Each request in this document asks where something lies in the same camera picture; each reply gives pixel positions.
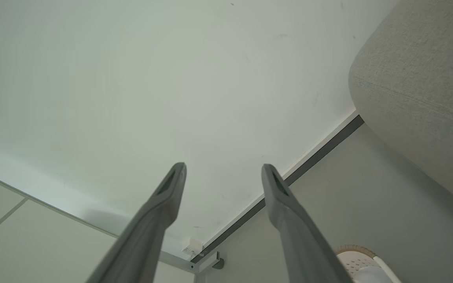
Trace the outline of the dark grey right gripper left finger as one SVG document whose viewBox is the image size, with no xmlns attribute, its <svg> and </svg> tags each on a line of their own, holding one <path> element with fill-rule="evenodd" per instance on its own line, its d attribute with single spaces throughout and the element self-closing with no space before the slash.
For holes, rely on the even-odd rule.
<svg viewBox="0 0 453 283">
<path fill-rule="evenodd" d="M 152 283 L 166 229 L 177 219 L 186 165 L 174 164 L 88 278 L 89 283 Z"/>
</svg>

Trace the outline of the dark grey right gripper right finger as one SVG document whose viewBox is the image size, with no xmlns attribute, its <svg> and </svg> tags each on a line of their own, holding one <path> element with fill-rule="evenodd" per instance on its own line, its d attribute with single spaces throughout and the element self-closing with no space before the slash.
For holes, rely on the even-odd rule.
<svg viewBox="0 0 453 283">
<path fill-rule="evenodd" d="M 265 206 L 279 231 L 291 283 L 350 283 L 331 246 L 271 164 L 262 166 Z"/>
</svg>

